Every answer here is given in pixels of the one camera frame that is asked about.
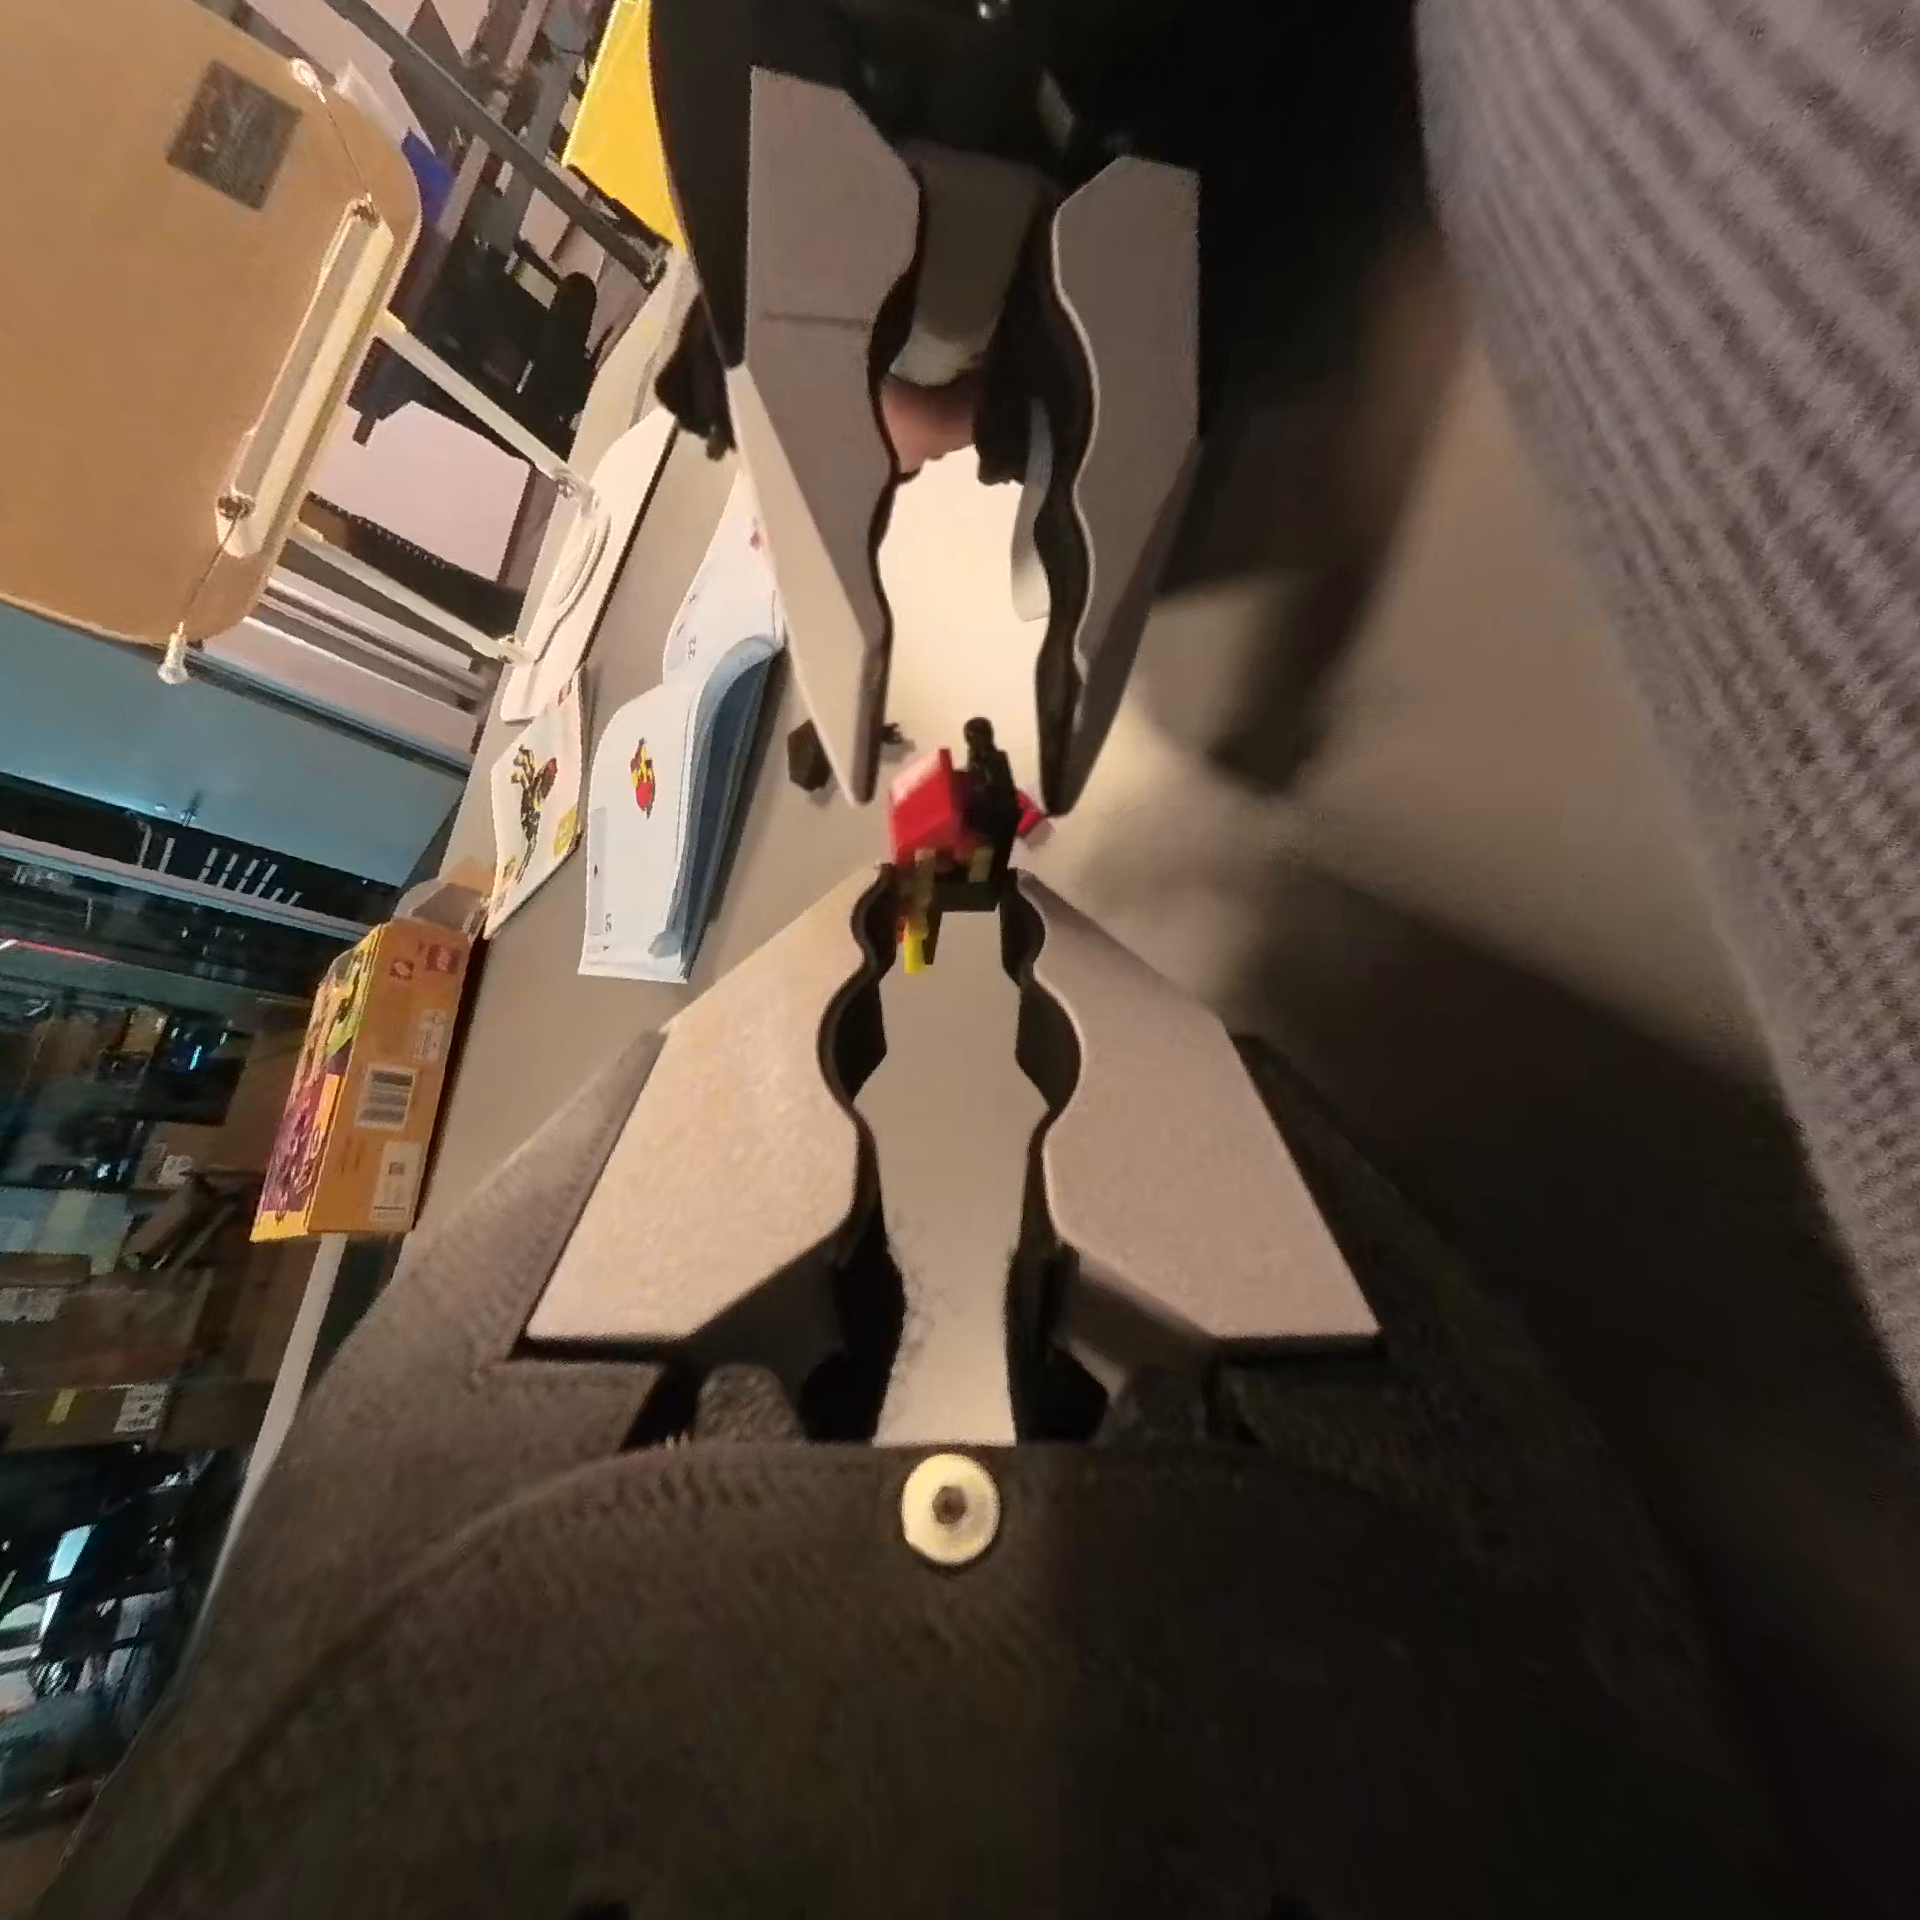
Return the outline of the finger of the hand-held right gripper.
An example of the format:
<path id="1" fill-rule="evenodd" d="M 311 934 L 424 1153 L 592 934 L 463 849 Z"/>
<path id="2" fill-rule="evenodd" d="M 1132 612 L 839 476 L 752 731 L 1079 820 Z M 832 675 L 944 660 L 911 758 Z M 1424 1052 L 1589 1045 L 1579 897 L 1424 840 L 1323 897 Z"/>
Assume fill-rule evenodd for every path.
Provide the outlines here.
<path id="1" fill-rule="evenodd" d="M 745 357 L 731 431 L 793 675 L 842 796 L 873 804 L 892 660 L 878 583 L 899 464 L 876 346 L 920 248 L 920 188 L 849 96 L 756 68 Z"/>
<path id="2" fill-rule="evenodd" d="M 1043 806 L 1095 773 L 1202 451 L 1199 177 L 1118 157 L 1046 229 L 1040 264 L 1046 480 L 1036 554 Z"/>

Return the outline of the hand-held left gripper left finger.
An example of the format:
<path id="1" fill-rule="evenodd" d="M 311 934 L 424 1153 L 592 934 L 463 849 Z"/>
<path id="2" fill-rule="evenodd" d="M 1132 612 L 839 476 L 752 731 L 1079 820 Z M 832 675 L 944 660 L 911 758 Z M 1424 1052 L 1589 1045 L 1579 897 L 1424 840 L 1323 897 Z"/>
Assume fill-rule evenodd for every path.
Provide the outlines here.
<path id="1" fill-rule="evenodd" d="M 853 872 L 669 1018 L 529 1342 L 858 1342 L 887 904 Z"/>

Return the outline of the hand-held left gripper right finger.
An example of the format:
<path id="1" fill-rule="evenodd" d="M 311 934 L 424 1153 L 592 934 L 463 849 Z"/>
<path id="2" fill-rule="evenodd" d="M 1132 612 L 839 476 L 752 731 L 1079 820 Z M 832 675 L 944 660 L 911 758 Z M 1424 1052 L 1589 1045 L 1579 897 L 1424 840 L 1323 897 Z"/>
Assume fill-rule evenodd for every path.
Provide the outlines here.
<path id="1" fill-rule="evenodd" d="M 1046 1116 L 1020 1274 L 1066 1351 L 1362 1351 L 1356 1271 L 1223 1018 L 1008 880 L 1015 1058 Z"/>

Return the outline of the yellow plastic bin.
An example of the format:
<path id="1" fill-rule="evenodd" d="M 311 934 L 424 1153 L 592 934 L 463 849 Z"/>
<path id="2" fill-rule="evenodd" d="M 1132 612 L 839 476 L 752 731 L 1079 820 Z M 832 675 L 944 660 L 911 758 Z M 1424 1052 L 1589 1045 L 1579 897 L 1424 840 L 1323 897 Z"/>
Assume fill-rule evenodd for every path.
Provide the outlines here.
<path id="1" fill-rule="evenodd" d="M 686 251 L 657 109 L 652 5 L 612 7 L 564 165 L 657 242 Z"/>

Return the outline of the red yellow lego model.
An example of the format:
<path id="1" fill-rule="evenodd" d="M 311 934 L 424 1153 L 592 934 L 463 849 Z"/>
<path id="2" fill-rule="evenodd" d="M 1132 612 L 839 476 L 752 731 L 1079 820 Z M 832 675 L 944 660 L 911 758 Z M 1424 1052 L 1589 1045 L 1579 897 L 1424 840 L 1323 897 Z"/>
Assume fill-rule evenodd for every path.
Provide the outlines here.
<path id="1" fill-rule="evenodd" d="M 965 726 L 960 758 L 946 747 L 916 758 L 885 810 L 899 965 L 917 976 L 939 959 L 946 914 L 999 907 L 1015 846 L 1036 840 L 1047 814 L 1015 781 L 986 714 Z"/>

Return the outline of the person's right forearm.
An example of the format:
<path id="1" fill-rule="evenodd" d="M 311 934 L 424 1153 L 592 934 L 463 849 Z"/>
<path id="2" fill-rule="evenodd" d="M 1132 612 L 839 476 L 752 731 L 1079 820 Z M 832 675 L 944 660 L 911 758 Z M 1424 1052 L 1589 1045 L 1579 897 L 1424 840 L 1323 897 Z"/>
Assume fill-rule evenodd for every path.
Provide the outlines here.
<path id="1" fill-rule="evenodd" d="M 1278 5 L 1204 174 L 1204 457 L 1187 585 L 1378 564 L 1462 336 L 1415 5 Z"/>

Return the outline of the orange cardboard lego box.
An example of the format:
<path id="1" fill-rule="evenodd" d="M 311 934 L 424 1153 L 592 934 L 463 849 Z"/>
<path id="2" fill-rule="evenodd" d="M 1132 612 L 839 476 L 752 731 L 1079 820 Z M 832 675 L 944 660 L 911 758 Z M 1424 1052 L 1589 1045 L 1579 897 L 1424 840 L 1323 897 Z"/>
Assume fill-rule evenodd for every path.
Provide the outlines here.
<path id="1" fill-rule="evenodd" d="M 311 1007 L 251 1240 L 400 1238 L 417 1217 L 482 894 L 417 885 Z"/>

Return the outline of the person's right hand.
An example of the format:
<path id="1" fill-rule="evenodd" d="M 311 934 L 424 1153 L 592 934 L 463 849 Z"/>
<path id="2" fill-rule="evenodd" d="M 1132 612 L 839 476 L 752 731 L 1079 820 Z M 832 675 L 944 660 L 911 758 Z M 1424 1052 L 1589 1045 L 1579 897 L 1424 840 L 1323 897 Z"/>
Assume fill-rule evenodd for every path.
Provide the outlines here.
<path id="1" fill-rule="evenodd" d="M 878 385 L 878 423 L 903 476 L 965 451 L 977 438 L 980 374 L 965 374 L 944 385 L 917 385 L 885 377 Z"/>

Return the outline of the open instruction booklet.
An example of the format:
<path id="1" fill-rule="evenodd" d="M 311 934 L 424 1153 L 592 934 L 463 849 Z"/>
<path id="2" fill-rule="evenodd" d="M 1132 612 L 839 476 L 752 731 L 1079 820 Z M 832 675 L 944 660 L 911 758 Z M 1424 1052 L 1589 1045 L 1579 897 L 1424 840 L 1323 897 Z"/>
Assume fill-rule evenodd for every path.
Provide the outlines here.
<path id="1" fill-rule="evenodd" d="M 588 773 L 582 973 L 684 988 L 710 929 L 784 614 L 759 496 L 735 475 L 663 647 Z"/>

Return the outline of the white instruction leaflet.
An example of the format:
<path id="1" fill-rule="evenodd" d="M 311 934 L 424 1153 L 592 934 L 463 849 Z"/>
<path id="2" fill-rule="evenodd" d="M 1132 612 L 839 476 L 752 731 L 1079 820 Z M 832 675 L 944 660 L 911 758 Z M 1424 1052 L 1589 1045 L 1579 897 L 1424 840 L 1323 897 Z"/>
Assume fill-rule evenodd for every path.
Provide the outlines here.
<path id="1" fill-rule="evenodd" d="M 588 666 L 578 666 L 494 761 L 494 940 L 582 843 Z"/>

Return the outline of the person's grey sweater torso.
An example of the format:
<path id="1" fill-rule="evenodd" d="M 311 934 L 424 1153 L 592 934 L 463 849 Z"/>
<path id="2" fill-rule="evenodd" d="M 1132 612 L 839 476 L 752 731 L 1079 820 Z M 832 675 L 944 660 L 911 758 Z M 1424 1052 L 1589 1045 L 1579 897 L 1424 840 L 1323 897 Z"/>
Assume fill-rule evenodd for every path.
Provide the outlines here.
<path id="1" fill-rule="evenodd" d="M 1416 5 L 1424 151 L 1916 1414 L 1916 5 Z"/>

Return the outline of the wooden book stand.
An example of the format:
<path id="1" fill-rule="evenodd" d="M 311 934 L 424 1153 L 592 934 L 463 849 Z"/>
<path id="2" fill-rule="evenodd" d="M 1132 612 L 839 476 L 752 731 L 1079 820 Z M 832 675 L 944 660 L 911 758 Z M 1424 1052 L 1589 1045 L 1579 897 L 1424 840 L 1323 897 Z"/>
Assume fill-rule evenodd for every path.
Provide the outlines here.
<path id="1" fill-rule="evenodd" d="M 4 604 L 183 687 L 303 547 L 474 656 L 508 720 L 575 672 L 648 476 L 592 475 L 405 323 L 417 177 L 303 55 L 199 5 L 4 5 Z M 573 527 L 517 634 L 311 520 L 380 357 L 540 469 Z"/>

